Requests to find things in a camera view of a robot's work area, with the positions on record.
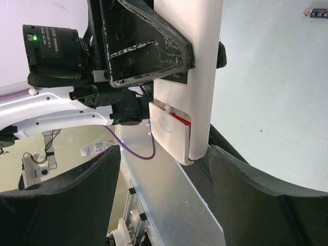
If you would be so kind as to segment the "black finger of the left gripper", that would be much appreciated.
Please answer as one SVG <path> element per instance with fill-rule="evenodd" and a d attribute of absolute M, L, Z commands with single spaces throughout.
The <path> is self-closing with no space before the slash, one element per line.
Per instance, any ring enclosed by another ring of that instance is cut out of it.
<path fill-rule="evenodd" d="M 195 67 L 192 44 L 145 1 L 100 1 L 109 83 L 139 86 Z"/>
<path fill-rule="evenodd" d="M 226 48 L 222 42 L 219 42 L 216 68 L 217 69 L 223 68 L 226 65 L 227 65 Z"/>

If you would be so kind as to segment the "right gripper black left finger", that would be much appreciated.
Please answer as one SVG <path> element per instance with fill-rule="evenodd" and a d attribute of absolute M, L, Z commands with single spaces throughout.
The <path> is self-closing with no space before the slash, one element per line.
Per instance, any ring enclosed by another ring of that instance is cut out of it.
<path fill-rule="evenodd" d="M 121 153 L 112 146 L 56 177 L 1 193 L 1 245 L 105 245 Z"/>

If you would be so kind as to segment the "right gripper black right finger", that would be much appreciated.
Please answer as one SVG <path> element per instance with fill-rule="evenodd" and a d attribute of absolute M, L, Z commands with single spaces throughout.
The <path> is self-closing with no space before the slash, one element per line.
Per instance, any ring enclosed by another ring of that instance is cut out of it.
<path fill-rule="evenodd" d="M 283 181 L 218 146 L 209 164 L 227 245 L 327 245 L 327 192 Z"/>

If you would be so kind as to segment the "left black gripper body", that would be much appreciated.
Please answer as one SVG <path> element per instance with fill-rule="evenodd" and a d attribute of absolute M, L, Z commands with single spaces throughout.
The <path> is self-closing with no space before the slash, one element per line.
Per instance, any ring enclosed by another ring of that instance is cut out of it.
<path fill-rule="evenodd" d="M 107 68 L 106 48 L 104 41 L 104 20 L 110 13 L 113 1 L 87 1 L 88 24 L 91 27 L 92 40 L 90 55 L 93 58 L 93 77 L 96 83 L 109 83 L 109 71 Z"/>

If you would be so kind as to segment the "white red remote control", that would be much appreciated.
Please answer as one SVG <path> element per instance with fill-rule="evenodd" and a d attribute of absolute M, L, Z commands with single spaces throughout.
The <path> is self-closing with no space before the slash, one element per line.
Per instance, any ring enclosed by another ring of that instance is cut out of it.
<path fill-rule="evenodd" d="M 202 158 L 208 148 L 222 8 L 222 1 L 154 2 L 154 10 L 193 46 L 195 68 L 188 71 L 187 84 L 155 80 L 152 102 L 179 110 L 191 122 L 191 161 Z"/>

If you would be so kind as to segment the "red battery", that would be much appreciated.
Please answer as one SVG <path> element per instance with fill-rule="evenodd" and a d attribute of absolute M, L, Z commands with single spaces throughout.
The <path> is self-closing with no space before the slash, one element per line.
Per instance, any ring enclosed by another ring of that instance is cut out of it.
<path fill-rule="evenodd" d="M 178 116 L 177 114 L 175 113 L 170 113 L 171 116 L 173 116 L 174 118 L 176 118 L 177 120 L 179 120 L 180 122 L 182 122 L 183 124 L 185 124 L 186 126 L 188 126 L 189 128 L 191 127 L 191 122 Z"/>

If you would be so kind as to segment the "white battery cover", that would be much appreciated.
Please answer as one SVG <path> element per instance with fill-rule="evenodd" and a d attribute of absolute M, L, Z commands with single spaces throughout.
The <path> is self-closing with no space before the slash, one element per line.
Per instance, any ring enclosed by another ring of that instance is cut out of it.
<path fill-rule="evenodd" d="M 151 131 L 155 140 L 180 164 L 188 166 L 193 163 L 189 159 L 190 132 L 189 128 L 170 113 L 183 117 L 179 110 L 166 105 L 149 103 Z"/>

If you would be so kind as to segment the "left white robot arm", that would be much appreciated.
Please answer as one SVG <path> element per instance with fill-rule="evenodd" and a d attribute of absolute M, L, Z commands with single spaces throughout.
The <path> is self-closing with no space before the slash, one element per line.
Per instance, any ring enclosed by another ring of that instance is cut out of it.
<path fill-rule="evenodd" d="M 181 84 L 195 67 L 192 44 L 154 11 L 153 1 L 89 1 L 88 27 L 75 29 L 25 25 L 30 89 L 1 96 L 1 148 L 22 137 L 18 101 L 35 107 L 42 95 L 96 112 L 110 125 L 134 126 L 151 119 L 153 81 Z"/>

